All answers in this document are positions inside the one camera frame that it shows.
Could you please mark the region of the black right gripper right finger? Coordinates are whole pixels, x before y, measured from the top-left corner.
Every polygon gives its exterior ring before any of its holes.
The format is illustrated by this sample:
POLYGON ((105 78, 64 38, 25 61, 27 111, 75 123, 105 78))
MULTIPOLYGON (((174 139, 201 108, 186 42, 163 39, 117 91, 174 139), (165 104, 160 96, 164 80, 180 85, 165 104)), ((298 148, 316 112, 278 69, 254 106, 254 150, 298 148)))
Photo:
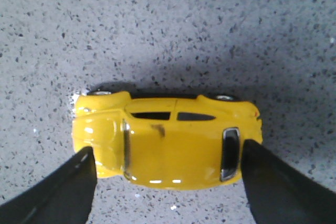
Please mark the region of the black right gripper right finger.
POLYGON ((254 140, 244 142, 241 171, 256 223, 335 223, 335 193, 254 140))

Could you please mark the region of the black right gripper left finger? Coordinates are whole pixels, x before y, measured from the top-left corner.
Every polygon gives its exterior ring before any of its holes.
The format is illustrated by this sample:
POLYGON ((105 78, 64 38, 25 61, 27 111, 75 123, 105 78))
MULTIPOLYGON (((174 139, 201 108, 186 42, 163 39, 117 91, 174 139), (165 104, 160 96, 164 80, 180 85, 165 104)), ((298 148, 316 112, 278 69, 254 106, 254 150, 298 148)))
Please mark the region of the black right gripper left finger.
POLYGON ((97 184, 92 147, 1 205, 1 223, 86 223, 97 184))

